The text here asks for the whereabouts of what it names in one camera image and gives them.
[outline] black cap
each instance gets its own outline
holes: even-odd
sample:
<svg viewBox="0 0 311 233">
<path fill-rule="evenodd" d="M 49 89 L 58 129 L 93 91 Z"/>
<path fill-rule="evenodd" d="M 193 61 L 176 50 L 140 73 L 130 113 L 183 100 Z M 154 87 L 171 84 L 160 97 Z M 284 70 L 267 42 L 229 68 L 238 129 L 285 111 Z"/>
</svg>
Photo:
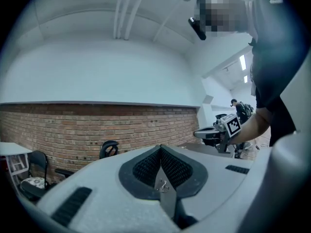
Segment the black cap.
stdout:
<svg viewBox="0 0 311 233">
<path fill-rule="evenodd" d="M 231 100 L 231 104 L 233 104 L 233 102 L 238 102 L 236 99 Z"/>
</svg>

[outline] ceiling pipe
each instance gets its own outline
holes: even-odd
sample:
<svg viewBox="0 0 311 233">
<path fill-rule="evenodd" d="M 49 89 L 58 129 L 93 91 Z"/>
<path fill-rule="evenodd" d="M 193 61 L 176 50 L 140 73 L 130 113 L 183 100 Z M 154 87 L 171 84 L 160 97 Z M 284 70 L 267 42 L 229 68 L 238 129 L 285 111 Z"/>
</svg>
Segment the ceiling pipe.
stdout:
<svg viewBox="0 0 311 233">
<path fill-rule="evenodd" d="M 127 11 L 127 9 L 128 9 L 129 3 L 130 3 L 130 0 L 125 0 L 125 3 L 124 3 L 124 5 L 123 5 L 123 7 L 122 7 L 120 23 L 119 23 L 118 32 L 117 32 L 117 38 L 118 38 L 118 39 L 121 38 L 121 29 L 122 29 L 122 27 L 123 27 L 125 15 L 126 15 L 126 11 Z"/>
<path fill-rule="evenodd" d="M 117 25 L 118 25 L 118 17 L 119 17 L 119 10 L 120 10 L 120 4 L 121 0 L 117 1 L 117 7 L 116 7 L 116 12 L 115 12 L 115 20 L 113 23 L 113 38 L 117 38 Z"/>
<path fill-rule="evenodd" d="M 162 22 L 161 26 L 159 27 L 158 31 L 156 32 L 155 34 L 155 37 L 153 39 L 153 42 L 155 42 L 157 40 L 157 38 L 159 37 L 163 27 L 165 26 L 165 24 L 167 23 L 167 21 L 170 19 L 170 17 L 172 16 L 172 14 L 175 12 L 175 10 L 179 7 L 179 5 L 182 3 L 182 1 L 185 1 L 185 2 L 189 2 L 191 0 L 179 0 L 174 8 L 169 12 L 169 14 L 167 15 L 167 17 L 165 18 L 165 20 Z"/>
<path fill-rule="evenodd" d="M 137 10 L 139 8 L 139 5 L 140 5 L 141 1 L 142 0 L 137 0 L 135 5 L 134 5 L 134 7 L 133 7 L 133 9 L 132 9 L 130 18 L 129 18 L 128 23 L 127 23 L 126 31 L 125 31 L 125 36 L 124 36 L 125 40 L 128 40 L 129 37 L 130 37 L 130 32 L 131 32 L 131 29 L 132 29 L 132 26 L 133 26 L 135 15 L 137 13 Z"/>
</svg>

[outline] white table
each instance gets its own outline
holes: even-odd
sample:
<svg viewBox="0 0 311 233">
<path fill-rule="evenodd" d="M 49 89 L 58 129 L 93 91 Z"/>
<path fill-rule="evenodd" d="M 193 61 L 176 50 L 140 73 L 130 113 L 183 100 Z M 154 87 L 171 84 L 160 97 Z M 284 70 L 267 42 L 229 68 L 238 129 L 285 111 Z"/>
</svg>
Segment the white table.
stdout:
<svg viewBox="0 0 311 233">
<path fill-rule="evenodd" d="M 187 150 L 199 152 L 199 153 L 205 153 L 205 154 L 211 154 L 215 156 L 221 156 L 226 158 L 233 158 L 234 159 L 234 148 L 233 145 L 229 145 L 227 148 L 228 153 L 218 153 L 217 149 L 215 147 L 204 145 L 202 143 L 190 143 L 186 142 L 183 144 L 178 145 L 178 147 L 185 147 Z"/>
<path fill-rule="evenodd" d="M 28 171 L 29 163 L 28 163 L 27 154 L 31 152 L 32 152 L 31 150 L 24 148 L 13 142 L 0 142 L 0 156 L 5 156 L 5 160 L 8 165 L 11 180 L 18 194 L 19 194 L 19 191 L 17 188 L 17 184 L 14 181 L 14 177 L 16 178 L 17 183 L 18 183 L 18 179 L 16 175 Z M 24 165 L 24 163 L 22 162 L 20 158 L 21 154 L 25 156 L 26 166 Z M 17 159 L 18 159 L 17 163 L 13 163 L 12 161 L 13 156 L 17 156 Z"/>
</svg>

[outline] person's arm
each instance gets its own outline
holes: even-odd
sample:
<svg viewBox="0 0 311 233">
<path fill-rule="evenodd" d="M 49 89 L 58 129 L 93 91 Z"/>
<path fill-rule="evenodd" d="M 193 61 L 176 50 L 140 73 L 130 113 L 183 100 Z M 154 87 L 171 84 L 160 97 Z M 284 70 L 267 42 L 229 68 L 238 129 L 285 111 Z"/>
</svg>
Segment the person's arm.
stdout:
<svg viewBox="0 0 311 233">
<path fill-rule="evenodd" d="M 266 108 L 257 108 L 256 113 L 242 125 L 241 131 L 229 141 L 229 144 L 247 142 L 262 135 L 270 126 L 271 116 L 271 112 Z"/>
</svg>

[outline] brick wall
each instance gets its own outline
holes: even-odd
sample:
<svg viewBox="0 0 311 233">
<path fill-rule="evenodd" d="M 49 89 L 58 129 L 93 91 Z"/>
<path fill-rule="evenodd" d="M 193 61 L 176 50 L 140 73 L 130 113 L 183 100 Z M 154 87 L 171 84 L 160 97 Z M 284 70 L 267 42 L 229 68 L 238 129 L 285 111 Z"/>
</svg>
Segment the brick wall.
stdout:
<svg viewBox="0 0 311 233">
<path fill-rule="evenodd" d="M 1 141 L 44 152 L 48 180 L 61 176 L 55 168 L 79 170 L 99 159 L 107 140 L 120 143 L 119 153 L 156 144 L 198 142 L 195 108 L 26 104 L 0 106 Z"/>
</svg>

